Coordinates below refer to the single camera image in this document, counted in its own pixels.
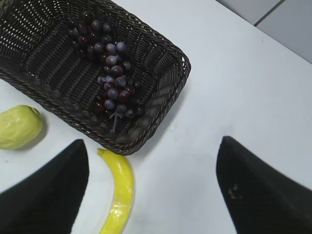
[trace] plastic banana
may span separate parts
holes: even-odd
[[[134,201],[133,170],[124,156],[102,149],[99,149],[97,154],[107,163],[115,181],[113,204],[100,234],[121,234],[129,219]]]

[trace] dark brown wicker basket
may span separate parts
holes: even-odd
[[[145,115],[118,121],[115,134],[90,111],[102,67],[77,57],[66,35],[68,19],[85,10],[114,26],[115,41],[128,45],[133,79],[143,84]],[[0,11],[0,78],[118,154],[134,153],[154,134],[190,70],[179,48],[110,0],[6,0]]]

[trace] grape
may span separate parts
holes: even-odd
[[[72,44],[72,47],[73,47],[75,50],[79,49],[79,44],[78,44],[77,41],[73,40],[73,41],[71,41],[71,44]]]
[[[115,82],[115,79],[112,76],[106,76],[106,82]]]
[[[103,32],[106,34],[110,34],[112,32],[112,27],[109,23],[103,24]]]
[[[131,97],[131,95],[130,95],[130,93],[128,91],[121,91],[119,93],[118,100],[120,102],[128,102],[128,101],[130,101],[130,97]]]
[[[133,109],[129,109],[126,111],[126,117],[127,118],[134,118],[136,116],[136,113]]]
[[[116,88],[111,88],[107,91],[107,97],[112,99],[112,100],[115,100],[117,99],[119,96],[119,91],[118,89]]]
[[[107,50],[107,53],[109,55],[115,55],[117,52],[116,46],[114,44],[111,44],[111,43],[106,45],[106,50]]]
[[[94,104],[93,110],[94,110],[94,112],[95,112],[96,114],[98,114],[98,113],[104,111],[104,107],[102,106],[102,104],[96,102],[96,103]]]
[[[77,26],[77,30],[80,33],[80,35],[85,36],[89,32],[89,26],[86,23],[80,23]]]
[[[118,105],[118,106],[116,107],[116,111],[117,111],[117,113],[119,113],[119,114],[125,113],[126,110],[127,110],[127,106],[126,106],[125,104],[120,104],[120,105]]]
[[[105,43],[105,44],[108,44],[108,43],[112,43],[113,42],[113,38],[111,35],[104,35],[102,37],[102,42]]]
[[[104,45],[101,42],[95,43],[94,51],[98,54],[102,54],[104,52]]]
[[[138,116],[141,116],[141,115],[143,115],[144,113],[145,113],[145,109],[144,109],[143,106],[138,106],[138,107],[136,108],[136,114],[137,114]]]
[[[108,66],[104,66],[104,72],[105,72],[105,74],[110,74],[111,68]]]
[[[110,55],[106,59],[106,65],[107,66],[115,66],[117,64],[117,58],[114,55]]]
[[[116,54],[115,57],[117,59],[117,63],[122,62],[122,56],[120,54]]]
[[[136,89],[133,86],[127,86],[125,90],[128,91],[131,94],[131,96],[133,96],[136,92]]]
[[[122,75],[122,68],[120,66],[114,66],[111,68],[111,75],[113,77],[120,77]]]
[[[87,55],[85,53],[85,51],[83,49],[79,49],[77,50],[77,55],[80,57],[80,58],[85,58]]]
[[[80,46],[86,47],[90,41],[90,38],[88,36],[79,36],[78,37],[78,43]]]
[[[90,33],[90,39],[91,39],[92,43],[96,43],[96,42],[101,41],[101,37],[94,32]]]
[[[98,82],[99,85],[103,85],[105,83],[105,77],[99,76],[97,78],[97,82]]]
[[[74,19],[70,19],[68,20],[67,25],[69,26],[70,29],[73,29],[77,26],[77,21]]]
[[[95,31],[95,32],[100,32],[102,30],[103,24],[100,20],[95,19],[92,23],[91,23],[91,28]]]
[[[115,86],[120,87],[120,88],[124,88],[126,87],[126,80],[124,77],[118,77],[115,79]]]
[[[124,42],[118,42],[116,47],[117,47],[118,53],[124,54],[127,51],[127,45]]]
[[[131,68],[131,63],[129,61],[124,61],[122,62],[122,68],[127,71],[127,70],[130,70]]]
[[[86,23],[91,23],[93,21],[93,13],[90,11],[84,11],[82,13],[82,19],[83,21],[85,21]]]
[[[107,110],[113,110],[116,104],[113,100],[108,99],[104,102],[104,106]]]
[[[109,89],[114,88],[114,87],[115,87],[114,83],[106,82],[105,85],[104,85],[104,90],[108,91]]]

